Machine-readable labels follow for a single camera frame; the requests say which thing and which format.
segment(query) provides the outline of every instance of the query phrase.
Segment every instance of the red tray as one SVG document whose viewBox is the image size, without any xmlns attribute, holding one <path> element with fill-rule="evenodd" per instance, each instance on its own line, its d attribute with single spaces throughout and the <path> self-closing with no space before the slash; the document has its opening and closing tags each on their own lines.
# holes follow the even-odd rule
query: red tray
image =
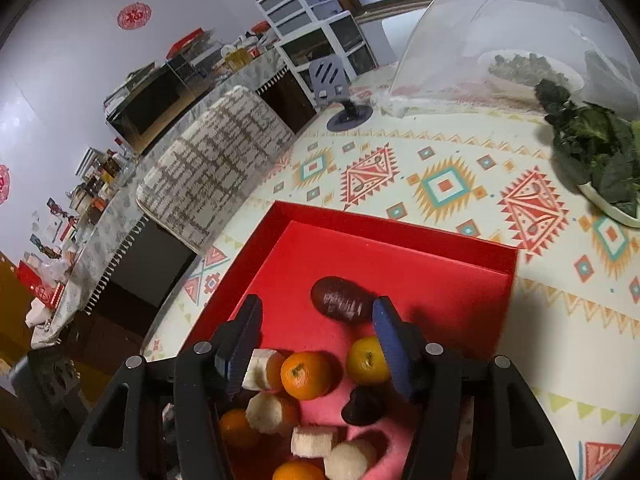
<svg viewBox="0 0 640 480">
<path fill-rule="evenodd" d="M 208 340 L 235 316 L 247 294 L 262 299 L 262 348 L 325 352 L 337 386 L 325 397 L 301 402 L 302 424 L 345 427 L 340 410 L 353 382 L 343 373 L 351 343 L 373 334 L 322 316 L 310 290 L 323 276 L 340 276 L 391 298 L 404 320 L 420 326 L 428 340 L 488 359 L 507 311 L 517 250 L 500 244 L 402 222 L 276 202 L 218 285 L 183 348 Z M 395 395 L 389 386 L 389 395 Z M 400 477 L 417 413 L 399 399 L 389 416 L 368 428 L 347 428 L 347 438 L 367 433 L 380 462 L 366 480 Z M 287 459 L 287 439 L 269 437 L 236 460 L 238 480 L 270 479 Z"/>
</svg>

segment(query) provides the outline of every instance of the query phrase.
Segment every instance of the table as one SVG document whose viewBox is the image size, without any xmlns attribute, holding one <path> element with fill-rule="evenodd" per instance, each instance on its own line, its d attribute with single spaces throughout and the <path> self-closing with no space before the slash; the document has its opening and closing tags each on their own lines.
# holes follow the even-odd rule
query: table
<svg viewBox="0 0 640 480">
<path fill-rule="evenodd" d="M 367 98 L 393 73 L 393 66 L 367 73 L 351 94 Z M 516 246 L 497 352 L 532 387 L 579 480 L 597 478 L 640 413 L 640 232 L 601 216 L 562 183 L 540 114 L 475 108 L 399 119 L 376 108 L 359 129 L 334 134 L 325 126 L 335 111 L 318 116 L 229 222 L 186 278 L 145 357 L 177 354 L 274 200 Z"/>
<path fill-rule="evenodd" d="M 127 247 L 133 243 L 135 235 L 148 221 L 136 204 L 136 189 L 146 172 L 160 159 L 171 143 L 191 126 L 204 110 L 234 86 L 242 85 L 251 90 L 258 90 L 284 67 L 284 61 L 277 51 L 268 50 L 193 105 L 139 161 L 135 174 L 109 202 L 87 240 L 51 322 L 33 330 L 32 348 L 55 344 L 60 331 L 73 319 L 74 314 L 83 310 L 87 304 L 95 304 Z"/>
</svg>

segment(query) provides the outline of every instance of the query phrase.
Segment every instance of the transparent cover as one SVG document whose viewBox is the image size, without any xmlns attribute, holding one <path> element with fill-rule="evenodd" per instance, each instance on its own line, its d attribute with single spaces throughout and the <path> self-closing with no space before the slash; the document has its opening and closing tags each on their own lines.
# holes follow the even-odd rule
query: transparent cover
<svg viewBox="0 0 640 480">
<path fill-rule="evenodd" d="M 381 104 L 396 116 L 538 109 L 543 77 L 574 100 L 639 115 L 640 64 L 598 0 L 434 0 Z"/>
</svg>

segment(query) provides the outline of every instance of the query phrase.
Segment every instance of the stand base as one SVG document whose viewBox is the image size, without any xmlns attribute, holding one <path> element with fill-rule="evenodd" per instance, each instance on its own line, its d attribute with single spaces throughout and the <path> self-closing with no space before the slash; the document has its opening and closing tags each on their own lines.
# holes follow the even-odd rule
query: stand base
<svg viewBox="0 0 640 480">
<path fill-rule="evenodd" d="M 347 110 L 342 110 L 335 114 L 326 124 L 326 129 L 330 132 L 345 132 L 352 128 L 357 128 L 369 120 L 373 115 L 373 108 L 369 105 L 356 105 L 356 114 L 349 114 Z"/>
</svg>

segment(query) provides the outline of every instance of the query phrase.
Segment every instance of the white bowl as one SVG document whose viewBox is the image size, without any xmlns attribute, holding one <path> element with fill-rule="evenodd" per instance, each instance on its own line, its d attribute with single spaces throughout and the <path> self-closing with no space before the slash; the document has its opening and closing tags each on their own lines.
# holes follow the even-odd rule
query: white bowl
<svg viewBox="0 0 640 480">
<path fill-rule="evenodd" d="M 596 206 L 602 209 L 604 214 L 608 217 L 613 218 L 616 222 L 620 222 L 621 224 L 624 224 L 626 226 L 640 228 L 640 205 L 638 205 L 638 212 L 636 213 L 638 215 L 638 218 L 633 218 L 632 216 L 623 213 L 622 211 L 620 211 L 620 209 L 612 206 L 609 202 L 604 200 L 603 197 L 601 197 L 600 194 L 591 185 L 591 183 L 580 184 L 578 185 L 578 189 L 585 197 L 587 197 Z"/>
<path fill-rule="evenodd" d="M 495 63 L 496 56 L 502 56 L 506 60 L 513 59 L 516 54 L 520 56 L 529 57 L 530 51 L 527 50 L 492 50 L 485 52 L 478 58 L 478 65 L 482 66 L 486 72 L 486 78 L 491 83 L 498 94 L 513 99 L 525 100 L 525 101 L 537 101 L 536 92 L 533 86 L 527 86 L 522 83 L 516 83 L 513 81 L 507 81 L 489 72 L 489 67 Z M 537 56 L 544 56 L 548 61 L 551 68 L 556 72 L 562 72 L 564 76 L 569 80 L 568 91 L 571 93 L 581 90 L 584 86 L 584 79 L 573 68 L 564 64 L 562 61 L 553 59 L 552 57 L 545 56 L 534 52 Z"/>
</svg>

